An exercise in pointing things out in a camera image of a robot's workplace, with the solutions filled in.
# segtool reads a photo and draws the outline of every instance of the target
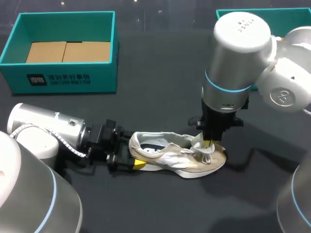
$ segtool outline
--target blue ring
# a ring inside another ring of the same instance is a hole
[[[49,210],[47,212],[47,215],[45,216],[45,218],[43,219],[42,223],[40,224],[38,229],[35,231],[35,233],[39,233],[42,230],[42,228],[46,224],[47,220],[49,219],[50,214],[52,212],[52,209],[53,209],[53,207],[55,205],[55,199],[56,199],[56,179],[55,179],[55,176],[53,174],[53,171],[51,169],[50,169],[50,171],[51,171],[51,174],[52,174],[52,177],[53,177],[53,185],[54,185],[53,197],[52,197],[51,205],[50,205],[50,208],[49,208]]]
[[[246,87],[246,88],[243,88],[241,90],[229,90],[229,89],[224,89],[224,88],[221,88],[220,86],[217,86],[216,84],[214,84],[207,76],[206,74],[206,70],[205,70],[205,77],[206,79],[210,82],[210,84],[212,84],[214,87],[216,87],[217,89],[221,90],[221,91],[225,91],[225,92],[231,92],[231,93],[237,93],[237,92],[242,92],[242,91],[246,91],[248,88],[250,88],[252,85]]]
[[[302,213],[302,211],[300,210],[298,204],[297,204],[297,201],[296,201],[296,198],[295,198],[295,195],[294,195],[294,177],[295,177],[295,173],[296,171],[298,170],[299,166],[297,167],[297,169],[295,170],[294,174],[293,174],[293,178],[292,178],[292,197],[293,197],[293,200],[294,200],[294,204],[300,214],[300,216],[303,218],[303,220],[309,225],[309,227],[311,227],[311,223],[307,220],[307,218],[304,216],[304,214]]]

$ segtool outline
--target wire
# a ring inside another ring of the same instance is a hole
[[[302,111],[303,111],[305,114],[308,114],[309,116],[311,116],[311,112],[308,111],[307,109],[303,109]]]
[[[72,146],[69,145],[69,144],[62,138],[61,135],[59,135],[55,130],[53,130],[52,128],[47,127],[47,126],[40,127],[40,126],[33,125],[33,124],[25,124],[25,125],[22,125],[22,126],[18,127],[16,130],[14,130],[14,132],[11,133],[10,137],[15,138],[22,130],[24,130],[24,129],[26,129],[26,128],[29,128],[29,127],[37,127],[37,128],[42,129],[42,130],[44,130],[44,131],[48,131],[49,133],[53,134],[53,136],[56,137],[61,143],[63,143],[64,146],[65,146],[67,149],[69,149],[72,153],[74,153],[75,155],[78,155],[78,156],[81,157],[81,158],[86,157],[86,154],[83,154],[83,153],[77,151],[76,149],[72,148]]]
[[[193,127],[193,126],[196,126],[197,122],[201,120],[201,117],[200,116],[193,116],[191,117],[189,120],[188,120],[188,125]]]

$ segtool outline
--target shoe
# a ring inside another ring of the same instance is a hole
[[[168,169],[183,178],[198,178],[220,169],[226,161],[224,148],[207,148],[202,134],[196,137],[176,133],[135,132],[129,150],[140,163],[140,170]]]

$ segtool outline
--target black table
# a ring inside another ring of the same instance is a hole
[[[195,135],[187,121],[201,114],[201,84],[207,60],[207,31],[120,33],[116,94],[11,96],[0,78],[0,130],[19,102],[104,123],[107,118],[132,131],[173,131]],[[267,155],[300,161],[310,149],[311,117],[285,114],[250,94],[238,112],[243,128],[232,128],[222,145],[228,165],[253,158],[239,172],[226,166],[216,174],[185,180],[170,171],[110,174],[103,164],[79,169],[67,162],[65,179],[82,200],[82,233],[99,232],[280,232],[276,200],[291,173]]]

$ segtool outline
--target teal box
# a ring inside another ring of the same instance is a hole
[[[235,11],[253,13],[264,19],[271,29],[271,34],[284,37],[291,30],[311,26],[310,8],[267,8],[267,9],[221,9],[216,10],[216,17]]]
[[[108,62],[25,63],[32,42],[54,41],[110,42],[110,58]],[[115,12],[22,13],[0,57],[0,72],[14,94],[115,92],[118,52]]]

